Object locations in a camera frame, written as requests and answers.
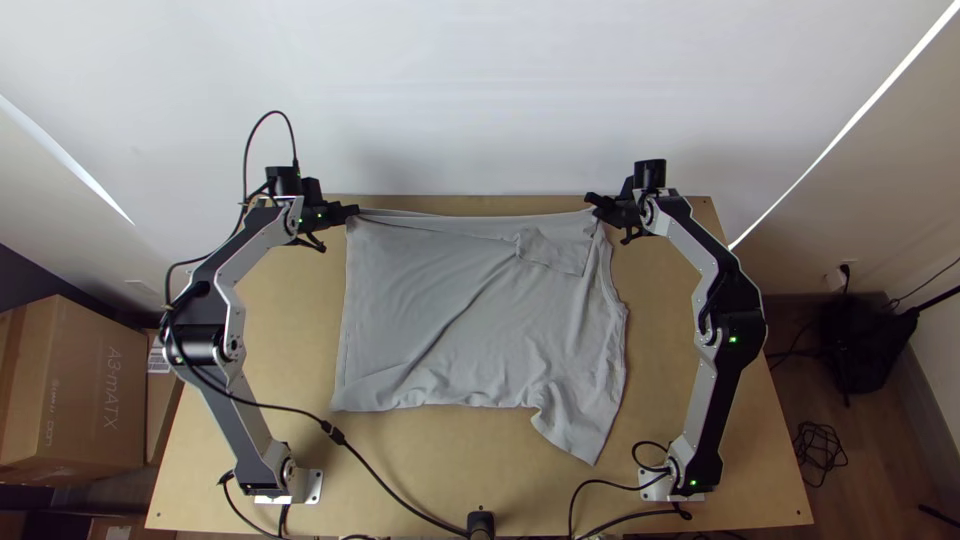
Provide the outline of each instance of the robotic arm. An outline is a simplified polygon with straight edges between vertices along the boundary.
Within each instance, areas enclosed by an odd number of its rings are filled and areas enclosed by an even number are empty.
[[[666,189],[666,160],[640,161],[618,197],[588,193],[594,215],[626,229],[621,243],[662,236],[700,273],[691,297],[694,347],[700,367],[693,385],[683,433],[670,443],[657,469],[669,474],[641,492],[649,501],[703,500],[720,483],[720,440],[740,382],[740,373],[757,357],[767,337],[760,291],[736,256],[692,216],[687,200]],[[634,235],[634,228],[640,234]],[[639,471],[641,484],[645,471]]]
[[[177,376],[203,394],[230,445],[243,493],[264,504],[316,504],[323,472],[297,467],[286,443],[273,439],[243,374],[246,308],[234,286],[275,246],[307,244],[323,252],[314,231],[343,225],[359,212],[323,199],[315,178],[296,167],[268,167],[270,198],[260,199],[243,228],[208,256],[174,301],[161,333],[163,355]],[[300,240],[305,234],[314,243]]]
[[[586,201],[597,207],[599,219],[626,229],[622,243],[664,236],[701,274],[692,297],[700,367],[687,419],[662,465],[669,475],[643,494],[650,501],[702,500],[720,482],[720,440],[740,373],[759,353],[766,324],[757,287],[737,258],[693,219],[686,199],[664,188],[665,170],[664,160],[638,162],[618,197],[588,193]],[[296,167],[269,167],[267,176],[275,204],[258,201],[244,217],[244,227],[196,268],[165,317],[160,337],[165,359],[178,377],[200,390],[226,437],[244,494],[265,504],[316,504],[322,471],[298,467],[254,405],[243,374],[246,309],[234,287],[272,247],[308,245],[324,251],[312,233],[343,225],[359,208],[324,200],[319,182],[301,179]],[[335,429],[325,429],[338,436]],[[490,519],[492,533],[492,516],[476,514]]]

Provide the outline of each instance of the wooden floor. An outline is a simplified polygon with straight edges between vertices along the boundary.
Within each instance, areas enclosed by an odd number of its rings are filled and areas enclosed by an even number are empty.
[[[766,352],[786,350],[813,313],[811,304],[768,302],[770,335]],[[815,335],[809,334],[800,342],[800,348],[816,344]],[[851,407],[845,408],[829,373],[815,360],[792,358],[774,370],[773,378],[791,434],[796,434],[797,425],[806,420],[832,425],[849,457],[849,465],[829,473],[821,488],[807,488],[814,525],[736,531],[738,534],[751,540],[960,538],[960,530],[917,510],[918,504],[939,507],[940,501],[896,384],[887,384],[873,394],[853,396]],[[806,469],[803,472],[818,474]],[[103,490],[98,493],[102,502]],[[684,534],[678,538],[693,537]],[[721,533],[708,537],[731,538]],[[262,537],[180,533],[178,538]]]

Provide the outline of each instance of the tabletop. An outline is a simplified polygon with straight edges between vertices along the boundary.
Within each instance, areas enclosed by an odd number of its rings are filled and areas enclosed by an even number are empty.
[[[689,197],[694,217],[723,240],[713,203]],[[345,196],[344,204],[453,216],[574,211],[575,196]],[[271,250],[240,282],[247,306],[244,372],[257,400],[303,408],[340,427],[381,477],[414,506],[458,527],[483,506],[503,536],[567,534],[567,508],[588,478],[636,485],[630,449],[639,440],[666,445],[679,435],[698,366],[690,295],[697,272],[664,238],[628,246],[607,229],[612,273],[629,310],[627,382],[620,412],[596,466],[558,449],[530,424],[533,409],[424,406],[377,413],[328,411],[343,308],[346,241],[342,228],[317,235],[314,250]],[[343,448],[300,415],[264,410],[274,438],[287,441],[301,467],[322,468],[320,503],[294,506],[291,535],[449,536],[404,510]],[[705,502],[684,503],[693,520],[659,515],[608,532],[673,532],[803,525],[813,522],[806,491],[765,359],[744,369],[720,447],[722,481]],[[648,463],[661,455],[641,454]],[[147,526],[209,532],[250,530],[216,485],[235,459],[200,393],[181,397],[160,467]],[[279,507],[254,505],[231,482],[248,518],[274,530]],[[623,514],[668,508],[633,492],[591,486],[577,499],[576,532]]]

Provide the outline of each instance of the t-shirt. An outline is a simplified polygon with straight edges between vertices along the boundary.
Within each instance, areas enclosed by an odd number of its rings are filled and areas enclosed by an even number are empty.
[[[620,407],[627,312],[588,210],[448,217],[361,210],[331,408],[532,407],[596,463]]]

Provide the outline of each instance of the cardboard box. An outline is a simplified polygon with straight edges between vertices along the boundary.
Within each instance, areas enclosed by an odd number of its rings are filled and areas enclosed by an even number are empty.
[[[0,512],[0,538],[3,540],[18,540],[23,536],[23,525],[27,520],[27,513]]]
[[[66,486],[143,466],[143,334],[51,296],[0,314],[0,344],[0,481]]]
[[[180,395],[183,393],[183,381],[170,370],[161,356],[159,344],[154,343],[156,330],[147,331],[147,343],[150,344],[150,356],[147,372],[147,465],[160,465],[163,451],[170,438],[173,417],[177,414]]]
[[[145,529],[144,516],[93,518],[86,540],[174,540],[176,531]]]
[[[144,528],[145,516],[32,512],[22,540],[174,540],[176,531]]]

